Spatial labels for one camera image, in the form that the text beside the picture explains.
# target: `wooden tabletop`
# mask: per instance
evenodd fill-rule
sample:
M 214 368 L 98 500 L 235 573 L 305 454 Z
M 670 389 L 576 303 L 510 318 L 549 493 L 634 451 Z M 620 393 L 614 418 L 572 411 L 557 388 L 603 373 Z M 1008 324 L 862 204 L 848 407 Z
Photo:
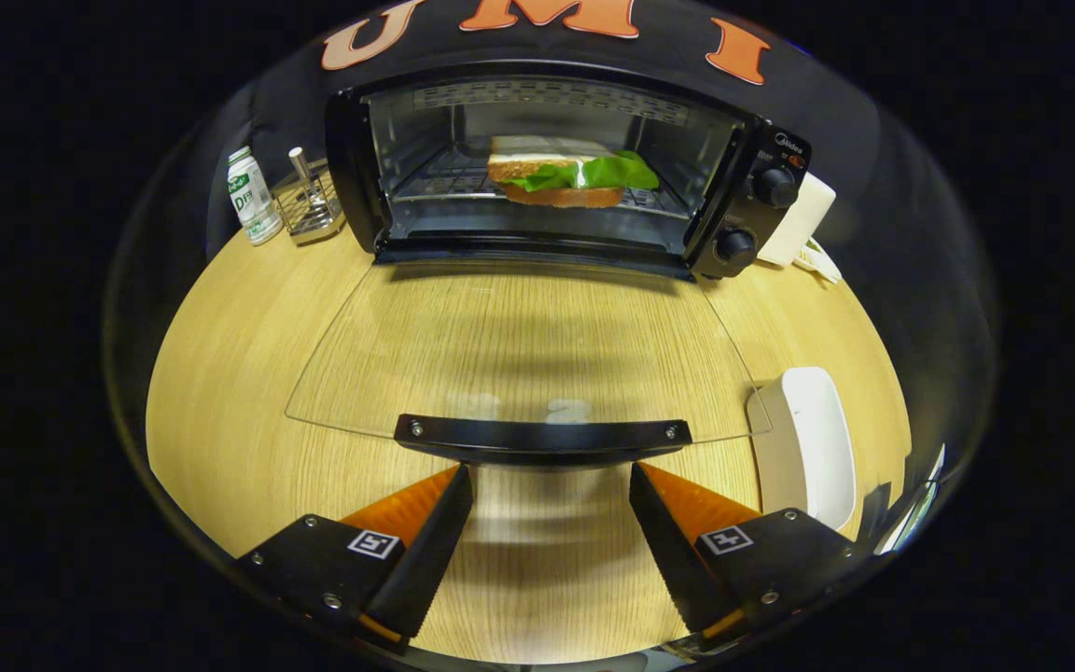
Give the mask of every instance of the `wooden tabletop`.
M 627 400 L 615 406 L 597 403 L 603 417 L 592 420 L 661 420 L 656 414 L 687 404 L 703 418 L 701 429 L 720 440 L 649 462 L 759 510 L 750 439 L 725 439 L 746 425 L 744 400 L 734 397 L 743 384 L 763 386 L 790 367 L 823 367 L 840 391 L 857 462 L 858 510 L 841 532 L 855 539 L 860 498 L 878 485 L 893 484 L 891 503 L 899 497 L 909 453 L 907 412 L 890 358 L 847 285 L 829 285 L 794 267 L 760 263 L 734 280 L 699 286 L 665 281 L 678 286 L 671 294 L 649 292 L 643 281 L 579 280 L 576 285 L 575 277 L 549 272 L 511 272 L 507 280 L 439 273 L 413 285 L 393 284 L 401 277 L 397 273 L 406 277 L 408 272 L 370 267 L 371 256 L 349 230 L 304 247 L 293 246 L 286 232 L 258 247 L 239 233 L 201 274 L 168 329 L 146 409 L 152 469 L 194 523 L 232 555 L 250 552 L 303 514 L 341 519 L 453 464 L 377 435 L 383 418 L 374 417 L 376 408 L 392 417 L 424 410 L 391 404 L 386 391 L 391 387 L 376 390 L 375 400 L 342 396 L 354 377 L 374 378 L 354 358 L 374 357 L 375 366 L 388 366 L 401 353 L 417 357 L 418 340 L 426 341 L 426 352 L 439 356 L 417 358 L 421 387 L 402 390 L 400 399 L 435 400 L 429 410 L 465 408 L 459 404 L 483 399 L 490 388 L 499 399 L 491 402 L 491 413 L 511 415 L 551 392 L 525 397 L 527 386 L 548 386 L 548 377 L 540 371 L 504 375 L 507 362 L 500 363 L 499 348 L 482 342 L 487 339 L 483 323 L 467 330 L 465 319 L 452 319 L 454 327 L 443 331 L 435 327 L 441 320 L 427 321 L 424 315 L 377 312 L 374 292 L 404 303 L 417 292 L 413 305 L 431 309 L 439 292 L 454 297 L 443 310 L 474 310 L 485 319 L 496 315 L 497 325 L 507 323 L 508 315 L 525 315 L 528 320 L 517 320 L 513 331 L 534 329 L 549 311 L 578 311 L 584 318 L 594 315 L 592 324 L 604 325 L 601 329 L 621 348 L 660 343 L 640 351 L 654 360 L 647 368 L 654 373 L 643 378 L 649 385 L 646 395 L 578 391 L 592 400 L 618 395 Z M 483 282 L 494 282 L 491 286 L 507 301 L 467 308 L 457 294 Z M 368 292 L 373 294 L 361 298 Z M 551 295 L 567 301 L 551 301 Z M 361 314 L 347 301 L 367 305 Z M 670 310 L 678 315 L 674 327 L 657 327 L 658 315 Z M 379 333 L 381 356 L 374 340 L 361 341 L 358 315 L 393 315 L 370 327 Z M 719 348 L 716 329 L 707 329 L 717 319 L 725 339 L 735 343 L 735 360 L 725 358 L 730 356 Z M 418 324 L 431 327 L 417 333 Z M 392 333 L 398 337 L 385 343 Z M 517 337 L 525 340 L 526 333 Z M 460 351 L 474 354 L 465 361 L 498 362 L 487 364 L 481 377 L 491 385 L 467 384 L 456 397 L 426 388 L 435 375 L 469 377 L 452 363 Z M 590 353 L 589 347 L 584 357 Z M 737 384 L 725 387 L 714 369 L 701 366 L 703 356 L 721 357 L 723 367 L 743 366 L 747 373 L 739 371 Z M 615 357 L 630 356 L 619 352 Z M 662 358 L 674 361 L 662 367 Z M 432 363 L 440 360 L 445 363 Z M 404 371 L 400 361 L 395 366 Z M 703 375 L 720 391 L 708 396 L 699 390 L 710 387 L 700 386 L 678 406 L 658 405 L 660 386 L 677 380 L 658 371 L 676 367 L 687 367 L 684 375 Z M 526 401 L 508 406 L 513 400 Z M 367 409 L 352 413 L 347 403 Z M 731 413 L 717 416 L 717 408 Z M 655 415 L 631 416 L 644 413 Z M 350 425 L 361 417 L 366 426 Z M 415 646 L 499 662 L 563 662 L 628 654 L 687 634 L 628 505 L 628 464 L 563 473 L 475 468 L 472 477 L 475 503 L 469 524 Z

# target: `bread slice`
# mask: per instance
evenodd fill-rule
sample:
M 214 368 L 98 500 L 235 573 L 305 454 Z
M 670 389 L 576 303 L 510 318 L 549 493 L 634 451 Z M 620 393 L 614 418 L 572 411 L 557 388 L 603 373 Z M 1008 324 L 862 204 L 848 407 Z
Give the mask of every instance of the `bread slice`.
M 494 182 L 525 180 L 543 166 L 572 167 L 613 153 L 589 140 L 550 138 L 545 135 L 491 137 L 491 156 L 487 159 L 487 177 Z
M 606 188 L 542 188 L 526 191 L 516 184 L 502 184 L 504 197 L 513 203 L 555 205 L 556 209 L 611 209 L 625 196 L 621 187 Z

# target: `bottle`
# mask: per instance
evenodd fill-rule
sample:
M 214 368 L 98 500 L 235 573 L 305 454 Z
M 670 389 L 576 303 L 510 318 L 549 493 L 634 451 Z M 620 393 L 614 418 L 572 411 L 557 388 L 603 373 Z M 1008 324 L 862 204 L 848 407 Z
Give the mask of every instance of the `bottle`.
M 227 157 L 227 191 L 230 203 L 239 214 L 239 224 L 247 232 L 253 245 L 259 245 L 276 235 L 283 223 L 281 213 L 272 203 L 268 183 L 260 172 L 252 148 L 244 147 Z

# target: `bottle label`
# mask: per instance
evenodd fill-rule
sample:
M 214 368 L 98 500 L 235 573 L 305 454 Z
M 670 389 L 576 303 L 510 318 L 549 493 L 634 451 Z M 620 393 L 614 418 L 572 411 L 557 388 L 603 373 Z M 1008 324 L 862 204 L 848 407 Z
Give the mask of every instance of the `bottle label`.
M 244 227 L 250 226 L 257 216 L 268 212 L 272 205 L 272 196 L 268 192 L 264 184 L 264 175 L 259 167 L 248 167 L 246 172 L 234 175 L 227 180 L 227 191 L 230 192 L 230 202 L 234 204 L 235 213 L 239 214 L 239 224 Z
M 236 174 L 234 180 L 227 183 L 227 188 L 233 195 L 240 188 L 246 187 L 248 182 L 252 182 L 252 177 L 248 177 L 247 173 Z

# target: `oven door handle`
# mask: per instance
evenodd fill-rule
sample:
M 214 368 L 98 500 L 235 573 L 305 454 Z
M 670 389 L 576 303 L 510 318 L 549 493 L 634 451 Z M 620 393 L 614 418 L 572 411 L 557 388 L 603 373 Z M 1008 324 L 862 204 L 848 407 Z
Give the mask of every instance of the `oven door handle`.
M 691 443 L 686 420 L 555 425 L 411 414 L 397 418 L 392 439 L 459 462 L 543 470 L 610 467 L 673 454 Z

